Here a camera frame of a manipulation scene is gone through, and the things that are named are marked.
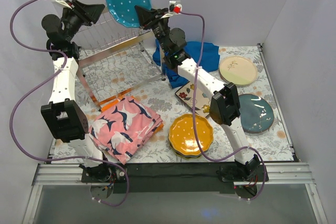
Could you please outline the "square floral plate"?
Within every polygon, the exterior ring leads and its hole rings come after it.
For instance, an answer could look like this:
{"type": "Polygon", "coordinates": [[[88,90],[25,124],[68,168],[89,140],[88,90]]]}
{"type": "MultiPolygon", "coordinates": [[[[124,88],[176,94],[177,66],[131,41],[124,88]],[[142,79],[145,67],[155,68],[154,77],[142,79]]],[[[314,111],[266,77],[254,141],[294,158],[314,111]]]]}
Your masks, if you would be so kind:
{"type": "MultiPolygon", "coordinates": [[[[175,95],[190,109],[193,107],[194,85],[188,82],[180,87],[175,95]]],[[[207,118],[209,116],[210,99],[199,88],[196,90],[195,113],[207,118]]]]}

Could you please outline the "cream round plate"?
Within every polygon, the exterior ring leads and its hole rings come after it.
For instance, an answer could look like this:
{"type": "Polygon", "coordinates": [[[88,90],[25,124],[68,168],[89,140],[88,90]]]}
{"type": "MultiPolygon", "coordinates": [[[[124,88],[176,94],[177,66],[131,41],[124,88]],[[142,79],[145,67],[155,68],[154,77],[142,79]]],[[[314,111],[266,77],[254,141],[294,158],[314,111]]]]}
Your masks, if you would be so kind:
{"type": "Polygon", "coordinates": [[[237,86],[252,84],[258,77],[256,66],[247,58],[230,56],[224,58],[218,67],[223,80],[237,86]]]}

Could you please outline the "yellow plate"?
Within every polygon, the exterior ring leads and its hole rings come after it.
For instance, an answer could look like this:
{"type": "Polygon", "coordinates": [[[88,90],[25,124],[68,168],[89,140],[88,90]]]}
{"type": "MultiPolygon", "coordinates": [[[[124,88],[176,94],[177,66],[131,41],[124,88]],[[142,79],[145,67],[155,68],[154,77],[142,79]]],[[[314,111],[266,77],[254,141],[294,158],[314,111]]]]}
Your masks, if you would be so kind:
{"type": "MultiPolygon", "coordinates": [[[[195,116],[198,140],[202,150],[207,152],[214,140],[213,127],[206,118],[195,116]]],[[[184,155],[201,153],[194,134],[192,114],[184,114],[174,120],[169,129],[169,143],[184,155]]]]}

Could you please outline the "blue polka dot plate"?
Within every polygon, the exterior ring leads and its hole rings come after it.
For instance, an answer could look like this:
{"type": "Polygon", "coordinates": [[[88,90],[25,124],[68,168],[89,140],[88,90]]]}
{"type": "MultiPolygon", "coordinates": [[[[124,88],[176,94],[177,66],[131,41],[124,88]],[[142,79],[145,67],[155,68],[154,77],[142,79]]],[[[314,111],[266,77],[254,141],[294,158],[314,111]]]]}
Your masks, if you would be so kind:
{"type": "Polygon", "coordinates": [[[170,148],[174,151],[174,153],[184,159],[194,159],[194,158],[199,158],[202,156],[202,153],[199,153],[197,155],[184,155],[181,152],[177,151],[172,144],[170,144],[170,148]]]}

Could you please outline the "dark teal round plate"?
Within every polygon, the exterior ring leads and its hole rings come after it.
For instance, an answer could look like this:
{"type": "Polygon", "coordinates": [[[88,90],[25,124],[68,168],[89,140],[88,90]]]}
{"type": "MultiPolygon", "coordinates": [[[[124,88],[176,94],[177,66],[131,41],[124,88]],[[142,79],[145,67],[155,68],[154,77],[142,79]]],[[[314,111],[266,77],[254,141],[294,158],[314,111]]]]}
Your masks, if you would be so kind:
{"type": "Polygon", "coordinates": [[[257,134],[270,129],[274,122],[274,112],[265,99],[254,94],[242,94],[239,101],[244,132],[257,134]]]}

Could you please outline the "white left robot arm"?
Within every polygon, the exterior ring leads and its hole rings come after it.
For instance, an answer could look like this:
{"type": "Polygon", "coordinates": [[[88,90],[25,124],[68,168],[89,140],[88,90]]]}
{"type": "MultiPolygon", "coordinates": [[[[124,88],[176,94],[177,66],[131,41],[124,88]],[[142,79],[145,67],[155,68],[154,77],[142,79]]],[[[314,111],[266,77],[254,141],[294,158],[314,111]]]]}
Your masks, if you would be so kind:
{"type": "Polygon", "coordinates": [[[75,102],[75,82],[80,48],[72,41],[82,26],[95,24],[102,14],[103,4],[87,5],[78,0],[65,1],[62,16],[46,15],[42,28],[48,37],[56,76],[51,97],[41,107],[41,114],[55,139],[72,146],[83,160],[82,168],[94,168],[93,175],[100,182],[111,178],[112,170],[102,164],[102,153],[87,136],[89,126],[85,114],[75,102]]]}

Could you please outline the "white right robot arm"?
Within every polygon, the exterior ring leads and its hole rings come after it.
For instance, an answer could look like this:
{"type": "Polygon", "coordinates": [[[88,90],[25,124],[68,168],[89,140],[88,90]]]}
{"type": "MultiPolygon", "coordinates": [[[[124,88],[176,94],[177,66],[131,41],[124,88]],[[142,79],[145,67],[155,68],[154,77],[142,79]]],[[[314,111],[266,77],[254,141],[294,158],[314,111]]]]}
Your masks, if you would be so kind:
{"type": "Polygon", "coordinates": [[[249,147],[240,119],[240,102],[237,87],[233,83],[225,84],[214,78],[200,67],[186,51],[185,32],[168,25],[169,9],[146,9],[136,5],[135,11],[140,27],[152,30],[164,53],[166,66],[179,76],[187,79],[210,99],[209,114],[214,122],[222,127],[233,149],[235,174],[242,180],[251,180],[257,176],[261,157],[249,147]]]}

